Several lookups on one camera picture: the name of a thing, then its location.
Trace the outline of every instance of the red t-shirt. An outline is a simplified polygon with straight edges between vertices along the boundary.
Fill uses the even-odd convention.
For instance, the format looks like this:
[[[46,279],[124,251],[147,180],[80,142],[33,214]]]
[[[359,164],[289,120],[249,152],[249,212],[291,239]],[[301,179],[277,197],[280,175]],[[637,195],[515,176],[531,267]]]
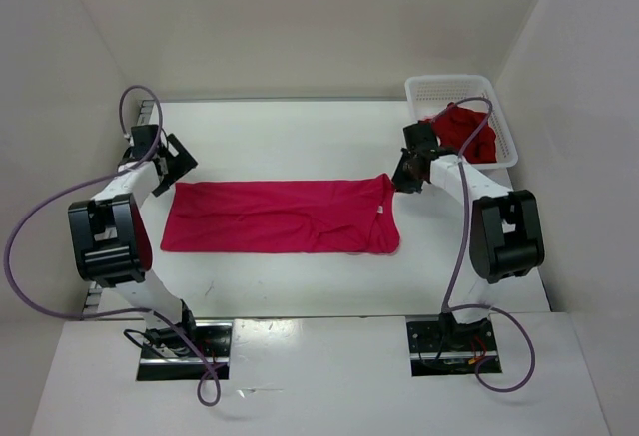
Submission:
[[[176,184],[164,251],[393,253],[388,175],[359,181]]]

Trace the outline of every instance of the white table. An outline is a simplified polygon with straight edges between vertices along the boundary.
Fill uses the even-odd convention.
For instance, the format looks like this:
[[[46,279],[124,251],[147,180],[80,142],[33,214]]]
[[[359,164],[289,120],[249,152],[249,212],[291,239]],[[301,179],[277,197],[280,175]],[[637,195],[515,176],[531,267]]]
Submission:
[[[189,182],[392,173],[410,123],[405,102],[175,103],[165,119],[200,162]],[[509,185],[506,171],[491,176]],[[439,313],[461,239],[461,206],[426,187],[395,197],[392,256],[164,253],[172,198],[148,199],[143,219],[156,273],[198,317]],[[457,300],[475,279],[467,264]],[[403,317],[238,319],[222,402],[205,408],[195,381],[135,381],[139,351],[122,330],[141,321],[67,323],[32,436],[608,434],[570,318],[549,312],[538,272],[499,286],[537,349],[533,379],[514,394],[471,375],[411,377]],[[122,305],[105,291],[100,309]],[[492,319],[503,374],[486,378],[511,385],[527,347]]]
[[[167,132],[199,162],[186,182],[392,175],[411,123],[402,101],[218,101],[163,110]],[[510,186],[506,170],[490,176]],[[173,195],[149,197],[142,217],[156,274],[197,317],[437,314],[461,241],[461,205],[426,185],[421,195],[394,198],[401,234],[394,255],[168,253],[160,241]],[[467,262],[453,301],[476,279]],[[549,310],[536,270],[499,288],[504,309]],[[125,305],[106,290],[99,309]]]
[[[401,317],[237,320],[215,408],[196,381],[135,381],[139,351],[122,330],[141,321],[66,323],[31,436],[608,434],[570,318],[518,316],[538,358],[512,394],[472,375],[411,377]],[[493,324],[504,373],[485,377],[510,385],[527,348],[504,317]]]

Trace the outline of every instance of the white basket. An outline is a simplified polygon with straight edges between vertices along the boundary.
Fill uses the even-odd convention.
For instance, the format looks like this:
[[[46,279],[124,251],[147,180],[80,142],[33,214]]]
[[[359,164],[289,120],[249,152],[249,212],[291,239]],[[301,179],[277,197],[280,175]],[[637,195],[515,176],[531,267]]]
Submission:
[[[480,75],[424,75],[406,80],[406,97],[412,117],[422,120],[433,117],[449,103],[466,97],[484,97],[492,102],[493,113],[488,125],[495,131],[497,141],[497,162],[495,164],[476,164],[480,170],[504,169],[517,163],[518,156],[512,141],[508,124],[490,81]],[[485,112],[483,102],[469,102],[463,107]]]

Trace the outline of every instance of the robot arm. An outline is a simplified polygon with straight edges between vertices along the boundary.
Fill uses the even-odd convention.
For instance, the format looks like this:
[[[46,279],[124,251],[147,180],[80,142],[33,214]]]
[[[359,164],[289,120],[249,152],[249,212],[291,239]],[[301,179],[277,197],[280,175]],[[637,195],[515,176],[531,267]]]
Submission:
[[[403,132],[406,148],[402,149],[392,177],[396,190],[421,192],[423,182],[427,181],[464,204],[456,150],[439,144],[430,123],[416,123],[405,127]],[[511,276],[524,276],[543,262],[537,203],[531,192],[513,191],[466,161],[462,164],[471,203],[470,240],[466,251],[475,272],[483,280],[466,302],[493,304],[496,283]],[[464,319],[463,323],[473,322],[472,319]]]
[[[131,170],[115,177],[90,200],[69,206],[71,240],[83,279],[113,288],[133,307],[158,311],[193,340],[195,320],[191,311],[167,291],[152,270],[151,244],[139,207],[149,194],[161,194],[197,162],[170,135],[167,144],[177,150],[175,155],[161,143],[151,160],[139,164],[157,131],[156,125],[134,127],[132,146],[118,168]],[[166,345],[176,355],[189,353],[166,323],[150,313],[143,313],[143,317],[149,340]]]

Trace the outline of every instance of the folded red shirt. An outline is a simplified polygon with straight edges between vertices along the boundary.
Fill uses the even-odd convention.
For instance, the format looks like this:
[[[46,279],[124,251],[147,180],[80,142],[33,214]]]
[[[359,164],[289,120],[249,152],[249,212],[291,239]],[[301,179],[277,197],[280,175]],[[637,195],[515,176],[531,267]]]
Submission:
[[[164,251],[393,253],[388,175],[359,181],[176,184]]]
[[[485,116],[485,112],[456,107],[435,120],[432,129],[435,130],[443,146],[451,146],[459,150]],[[495,131],[486,125],[468,145],[464,156],[472,164],[497,162],[495,138]]]

